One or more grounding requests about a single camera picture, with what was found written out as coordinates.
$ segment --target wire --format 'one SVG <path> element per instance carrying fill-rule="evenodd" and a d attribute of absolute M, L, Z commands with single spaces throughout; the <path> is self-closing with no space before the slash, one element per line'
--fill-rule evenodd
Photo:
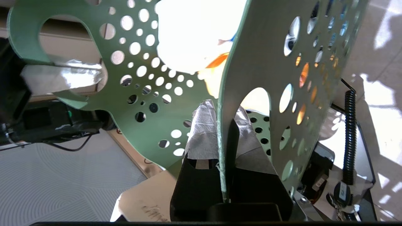
<path fill-rule="evenodd" d="M 345 86 L 347 86 L 350 90 L 356 93 L 356 90 L 351 85 L 349 85 L 345 80 L 343 80 L 343 78 L 341 78 L 340 80 L 343 84 L 345 84 Z"/>
<path fill-rule="evenodd" d="M 146 158 L 144 159 L 145 164 L 152 164 L 153 162 L 147 162 Z"/>
<path fill-rule="evenodd" d="M 23 146 L 14 146 L 14 147 L 10 147 L 10 148 L 0 149 L 0 152 L 5 151 L 5 150 L 10 150 L 13 148 L 24 148 L 25 146 L 30 145 L 30 144 L 34 144 L 34 143 L 24 144 Z"/>
<path fill-rule="evenodd" d="M 62 147 L 62 146 L 57 145 L 57 144 L 49 144 L 49 143 L 45 143 L 45 144 L 53 146 L 53 147 L 56 147 L 56 148 L 60 148 L 60 149 L 65 150 L 65 151 L 77 152 L 77 151 L 81 150 L 86 145 L 86 143 L 89 141 L 89 139 L 91 137 L 92 137 L 92 135 L 89 135 L 88 138 L 84 141 L 84 143 L 77 149 L 69 149 L 69 148 L 65 148 L 65 147 Z"/>

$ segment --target circular hole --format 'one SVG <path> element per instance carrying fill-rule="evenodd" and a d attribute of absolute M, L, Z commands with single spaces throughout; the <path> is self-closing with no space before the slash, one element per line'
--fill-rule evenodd
<path fill-rule="evenodd" d="M 297 58 L 296 58 L 296 67 L 300 64 L 300 61 L 302 60 L 302 54 L 301 53 L 299 53 L 299 55 L 297 56 Z"/>
<path fill-rule="evenodd" d="M 262 144 L 267 144 L 269 142 L 267 138 L 262 138 L 260 141 Z"/>
<path fill-rule="evenodd" d="M 165 72 L 168 69 L 168 67 L 166 65 L 162 65 L 162 67 L 160 67 L 160 71 Z"/>
<path fill-rule="evenodd" d="M 282 172 L 282 181 L 285 181 L 289 178 L 290 174 L 292 173 L 293 170 L 293 161 L 289 160 L 286 165 L 285 168 L 283 169 Z"/>
<path fill-rule="evenodd" d="M 279 149 L 283 150 L 287 144 L 290 137 L 290 126 L 288 126 L 282 133 L 281 141 L 279 143 Z"/>
<path fill-rule="evenodd" d="M 303 174 L 302 174 L 303 170 L 304 170 L 304 166 L 302 166 L 301 169 L 300 169 L 300 170 L 298 171 L 298 173 L 297 173 L 299 179 L 303 176 Z"/>
<path fill-rule="evenodd" d="M 151 61 L 151 67 L 153 68 L 157 68 L 160 64 L 160 59 L 158 57 L 155 57 L 154 59 L 152 59 Z"/>
<path fill-rule="evenodd" d="M 168 147 L 170 144 L 170 142 L 168 140 L 161 140 L 159 141 L 158 145 L 160 148 L 166 148 Z"/>
<path fill-rule="evenodd" d="M 133 25 L 134 21 L 133 18 L 131 18 L 131 16 L 123 16 L 120 20 L 121 28 L 123 28 L 126 31 L 131 30 L 131 28 L 133 28 Z"/>
<path fill-rule="evenodd" d="M 283 49 L 283 53 L 285 56 L 288 56 L 297 42 L 299 37 L 299 30 L 300 30 L 300 17 L 297 16 L 293 19 L 292 23 L 289 27 L 289 32 L 285 38 L 285 46 Z"/>
<path fill-rule="evenodd" d="M 128 6 L 129 8 L 134 8 L 134 6 L 135 6 L 134 0 L 128 0 L 128 1 L 127 1 L 127 6 Z"/>
<path fill-rule="evenodd" d="M 147 44 L 147 46 L 153 46 L 155 44 L 155 36 L 147 35 L 147 37 L 145 38 L 145 44 Z"/>
<path fill-rule="evenodd" d="M 295 113 L 295 111 L 296 111 L 296 107 L 297 107 L 297 102 L 295 102 L 295 103 L 293 104 L 293 107 L 292 107 L 292 113 Z"/>
<path fill-rule="evenodd" d="M 197 79 L 199 79 L 199 80 L 204 80 L 204 79 L 205 79 L 205 76 L 202 75 L 202 74 L 200 74 L 200 73 L 197 73 Z"/>
<path fill-rule="evenodd" d="M 331 40 L 328 43 L 328 50 L 331 50 L 332 46 L 334 46 L 335 40 L 336 40 L 336 33 L 334 32 L 332 33 Z"/>
<path fill-rule="evenodd" d="M 353 30 L 353 37 L 356 36 L 356 34 L 357 34 L 358 31 L 359 31 L 359 26 L 356 25 L 356 26 L 355 26 L 355 29 Z"/>
<path fill-rule="evenodd" d="M 299 114 L 297 115 L 296 124 L 300 125 L 300 123 L 302 123 L 303 118 L 304 118 L 304 113 L 306 113 L 306 105 L 305 104 L 303 104 L 301 109 L 299 110 Z"/>
<path fill-rule="evenodd" d="M 109 15 L 114 15 L 116 13 L 116 9 L 114 7 L 109 7 Z"/>
<path fill-rule="evenodd" d="M 157 29 L 158 28 L 158 22 L 157 21 L 152 21 L 151 22 L 151 28 L 152 29 Z"/>
<path fill-rule="evenodd" d="M 358 3 L 359 3 L 359 0 L 353 0 L 352 8 L 355 8 Z"/>
<path fill-rule="evenodd" d="M 176 76 L 176 71 L 175 70 L 170 70 L 168 75 L 169 75 L 169 78 L 174 78 Z"/>
<path fill-rule="evenodd" d="M 173 130 L 173 131 L 170 133 L 170 135 L 171 135 L 173 138 L 179 138 L 179 137 L 181 137 L 181 131 L 178 130 L 178 129 L 175 129 L 175 130 Z"/>
<path fill-rule="evenodd" d="M 321 61 L 322 58 L 322 47 L 320 47 L 320 50 L 318 50 L 317 54 L 316 54 L 316 59 L 314 60 L 314 67 L 318 67 L 318 63 Z"/>
<path fill-rule="evenodd" d="M 120 50 L 114 51 L 110 60 L 115 65 L 121 64 L 124 61 L 124 53 Z"/>
<path fill-rule="evenodd" d="M 148 95 L 151 93 L 151 91 L 152 91 L 152 87 L 150 85 L 147 85 L 147 86 L 144 86 L 144 88 L 142 89 L 142 94 Z"/>
<path fill-rule="evenodd" d="M 304 84 L 306 83 L 307 80 L 307 76 L 308 76 L 308 68 L 309 65 L 308 63 L 306 63 L 303 67 L 303 70 L 301 70 L 302 72 L 300 73 L 300 78 L 299 78 L 299 87 L 303 87 Z"/>
<path fill-rule="evenodd" d="M 338 62 L 339 62 L 339 58 L 336 57 L 335 60 L 334 60 L 333 65 L 332 65 L 332 67 L 333 67 L 334 69 L 336 69 L 336 67 L 338 66 Z"/>
<path fill-rule="evenodd" d="M 300 141 L 299 148 L 297 149 L 297 155 L 300 156 L 301 154 L 303 154 L 303 150 L 304 150 L 304 138 L 302 138 Z"/>
<path fill-rule="evenodd" d="M 163 100 L 163 102 L 164 102 L 165 104 L 169 104 L 169 103 L 172 102 L 172 98 L 171 98 L 170 95 L 168 95 L 168 94 L 163 95 L 163 96 L 162 96 L 162 100 Z"/>
<path fill-rule="evenodd" d="M 294 148 L 294 147 L 296 146 L 296 142 L 297 142 L 296 138 L 295 138 L 295 139 L 293 139 L 293 142 L 292 142 L 292 148 Z"/>
<path fill-rule="evenodd" d="M 100 27 L 99 32 L 100 32 L 100 36 L 104 37 L 105 40 L 110 40 L 116 35 L 115 27 L 113 26 L 113 24 L 109 24 L 109 23 L 103 24 Z"/>
<path fill-rule="evenodd" d="M 155 104 L 155 103 L 150 104 L 150 111 L 152 113 L 156 113 L 156 112 L 158 112 L 158 110 L 159 110 L 159 106 L 157 104 Z"/>
<path fill-rule="evenodd" d="M 174 89 L 174 94 L 176 94 L 177 96 L 181 96 L 183 94 L 183 89 L 181 87 L 176 87 Z"/>
<path fill-rule="evenodd" d="M 137 120 L 137 122 L 143 122 L 145 121 L 145 113 L 144 112 L 138 112 L 137 114 L 135 114 L 135 119 Z"/>
<path fill-rule="evenodd" d="M 137 55 L 141 51 L 141 45 L 138 42 L 131 43 L 129 51 L 132 55 Z"/>
<path fill-rule="evenodd" d="M 131 104 L 137 102 L 137 99 L 138 99 L 137 95 L 133 94 L 133 95 L 129 96 L 127 102 L 129 105 L 131 105 Z"/>
<path fill-rule="evenodd" d="M 174 150 L 173 154 L 174 154 L 175 156 L 183 156 L 183 154 L 184 154 L 184 149 L 183 149 L 183 148 L 178 148 L 178 149 Z"/>
<path fill-rule="evenodd" d="M 293 197 L 294 192 L 295 192 L 295 187 L 292 186 L 292 188 L 290 188 L 290 190 L 289 190 L 290 197 Z"/>
<path fill-rule="evenodd" d="M 345 18 L 345 15 L 346 15 L 347 11 L 348 11 L 347 5 L 344 4 L 343 7 L 342 7 L 342 11 L 340 13 L 340 16 L 339 16 L 341 20 L 343 20 Z"/>
<path fill-rule="evenodd" d="M 342 42 L 342 48 L 345 48 L 349 43 L 349 35 L 346 36 L 345 40 Z"/>
<path fill-rule="evenodd" d="M 345 21 L 345 22 L 342 24 L 342 28 L 340 29 L 340 32 L 339 32 L 339 35 L 340 35 L 340 36 L 343 36 L 343 35 L 345 34 L 346 30 L 348 29 L 348 26 L 349 26 L 349 22 L 348 22 L 348 21 Z"/>
<path fill-rule="evenodd" d="M 328 15 L 329 15 L 329 11 L 331 10 L 332 2 L 333 2 L 332 0 L 330 0 L 330 1 L 328 2 L 327 9 L 326 9 L 326 11 L 325 11 L 325 16 L 328 16 Z"/>
<path fill-rule="evenodd" d="M 292 99 L 293 96 L 293 87 L 292 85 L 289 83 L 281 96 L 281 100 L 279 101 L 279 112 L 282 113 L 286 110 L 287 106 L 290 103 L 290 100 Z"/>
<path fill-rule="evenodd" d="M 187 80 L 186 85 L 191 88 L 194 86 L 194 82 L 191 80 Z"/>
<path fill-rule="evenodd" d="M 148 19 L 150 18 L 150 14 L 149 14 L 149 12 L 148 12 L 147 9 L 144 9 L 144 8 L 143 8 L 143 9 L 141 9 L 141 10 L 139 11 L 138 17 L 139 17 L 139 20 L 140 20 L 141 22 L 147 22 Z"/>
<path fill-rule="evenodd" d="M 171 88 L 172 88 L 172 84 L 170 82 L 166 83 L 165 89 L 171 89 Z"/>
<path fill-rule="evenodd" d="M 145 67 L 144 65 L 140 66 L 137 69 L 137 76 L 138 77 L 143 77 L 146 73 L 147 73 L 147 67 Z"/>
<path fill-rule="evenodd" d="M 324 85 L 328 79 L 328 72 L 325 72 L 324 77 L 322 78 L 322 84 Z"/>
<path fill-rule="evenodd" d="M 120 43 L 120 44 L 124 44 L 124 43 L 125 43 L 125 38 L 124 38 L 124 37 L 123 37 L 123 38 L 120 38 L 120 39 L 119 39 L 119 43 Z"/>
<path fill-rule="evenodd" d="M 135 33 L 137 34 L 137 36 L 141 36 L 144 33 L 144 31 L 141 28 L 139 28 Z"/>
<path fill-rule="evenodd" d="M 183 125 L 186 128 L 190 128 L 191 127 L 191 121 L 190 120 L 184 120 Z"/>
<path fill-rule="evenodd" d="M 155 85 L 156 86 L 161 86 L 161 85 L 163 85 L 164 82 L 165 82 L 165 79 L 163 77 L 159 77 L 159 78 L 156 79 Z"/>
<path fill-rule="evenodd" d="M 313 11 L 311 12 L 310 20 L 308 21 L 308 24 L 307 24 L 307 34 L 311 34 L 311 32 L 313 31 L 314 27 L 316 26 L 317 14 L 318 14 L 318 8 L 319 7 L 320 7 L 320 3 L 317 2 L 316 5 L 313 8 Z"/>
<path fill-rule="evenodd" d="M 317 96 L 317 86 L 314 86 L 313 92 L 311 93 L 311 103 L 314 103 L 316 96 Z"/>
<path fill-rule="evenodd" d="M 308 82 L 308 85 L 307 85 L 307 92 L 309 92 L 310 89 L 311 89 L 311 81 Z"/>
<path fill-rule="evenodd" d="M 355 23 L 357 23 L 357 20 L 359 19 L 360 16 L 360 11 L 358 11 L 355 15 Z"/>
<path fill-rule="evenodd" d="M 178 82 L 182 82 L 182 81 L 184 81 L 184 75 L 179 75 L 179 76 L 177 76 L 177 81 Z"/>
<path fill-rule="evenodd" d="M 126 74 L 125 76 L 121 77 L 120 79 L 120 85 L 123 87 L 129 86 L 131 82 L 133 81 L 133 77 L 131 75 Z"/>
<path fill-rule="evenodd" d="M 261 127 L 257 127 L 255 128 L 255 132 L 260 134 L 263 131 L 263 129 Z"/>
<path fill-rule="evenodd" d="M 316 38 L 313 41 L 313 47 L 315 48 L 318 44 L 318 35 L 316 36 Z"/>
<path fill-rule="evenodd" d="M 328 32 L 332 30 L 334 23 L 335 23 L 335 18 L 331 17 L 331 20 L 329 21 L 329 24 L 328 24 Z"/>

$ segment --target green metal plate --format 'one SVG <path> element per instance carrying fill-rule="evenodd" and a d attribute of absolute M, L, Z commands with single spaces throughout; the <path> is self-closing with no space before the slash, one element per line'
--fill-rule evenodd
<path fill-rule="evenodd" d="M 311 29 L 310 16 L 317 3 L 317 23 Z M 265 104 L 270 107 L 270 120 L 268 125 L 262 117 L 256 117 L 253 126 L 269 130 L 267 137 L 257 137 L 269 141 L 272 164 L 293 195 L 334 98 L 366 5 L 365 0 L 334 0 L 332 4 L 329 0 L 248 1 L 226 63 L 217 105 L 224 200 L 224 160 L 226 152 L 233 151 L 227 146 L 234 139 L 229 137 L 230 124 L 242 100 L 258 87 L 269 95 L 269 103 Z M 284 47 L 288 35 L 294 38 L 291 51 Z M 318 60 L 320 47 L 322 57 Z M 290 98 L 286 100 L 282 97 L 290 86 Z M 290 136 L 287 142 L 282 140 L 286 134 Z"/>
<path fill-rule="evenodd" d="M 8 16 L 8 31 L 10 43 L 22 59 L 30 64 L 51 65 L 39 43 L 42 25 L 55 15 L 70 15 L 80 20 L 98 47 L 108 71 L 108 81 L 100 92 L 90 97 L 70 91 L 55 95 L 77 109 L 110 112 L 116 125 L 139 153 L 168 168 L 182 158 L 179 154 L 184 151 L 186 134 L 190 130 L 183 122 L 191 120 L 192 112 L 203 100 L 213 97 L 208 94 L 204 81 L 198 80 L 196 75 L 175 73 L 162 62 L 157 66 L 152 64 L 154 58 L 158 59 L 156 2 L 102 0 L 99 5 L 91 5 L 84 0 L 18 0 Z M 145 15 L 142 21 L 139 14 Z M 100 31 L 107 23 L 114 27 L 115 35 L 105 39 Z M 140 51 L 132 49 L 130 52 L 130 46 L 135 45 L 140 46 Z M 112 58 L 120 61 L 113 63 Z M 130 75 L 133 80 L 123 87 L 120 80 L 125 75 Z M 152 90 L 146 95 L 143 92 L 145 86 Z M 131 95 L 136 95 L 136 99 L 129 104 Z M 169 104 L 164 103 L 164 95 L 171 97 Z M 138 113 L 145 114 L 145 120 L 141 115 L 136 117 Z M 169 141 L 169 145 L 161 148 L 159 142 L 162 140 Z"/>

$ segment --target arched cutout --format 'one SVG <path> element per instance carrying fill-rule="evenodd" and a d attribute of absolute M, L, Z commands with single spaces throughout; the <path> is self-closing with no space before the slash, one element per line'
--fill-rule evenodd
<path fill-rule="evenodd" d="M 54 34 L 54 31 L 51 29 L 54 26 L 61 28 L 57 30 L 57 32 L 61 32 L 58 35 L 67 35 L 62 33 L 66 30 L 62 28 L 69 27 L 69 30 L 74 29 L 76 36 L 79 36 L 81 39 L 57 37 L 57 34 Z M 105 30 L 101 31 L 103 37 L 106 36 L 108 29 L 109 27 L 105 26 Z M 99 65 L 102 75 L 95 77 L 93 80 L 68 80 L 67 83 L 71 83 L 73 87 L 79 87 L 70 89 L 72 92 L 90 95 L 99 92 L 105 86 L 107 82 L 106 67 L 102 62 L 95 42 L 78 18 L 70 15 L 52 16 L 41 27 L 39 42 L 43 51 L 55 65 L 68 66 L 69 64 L 80 63 L 79 61 L 84 64 Z"/>
<path fill-rule="evenodd" d="M 240 104 L 244 109 L 269 116 L 271 110 L 270 98 L 264 88 L 258 87 L 247 94 Z"/>

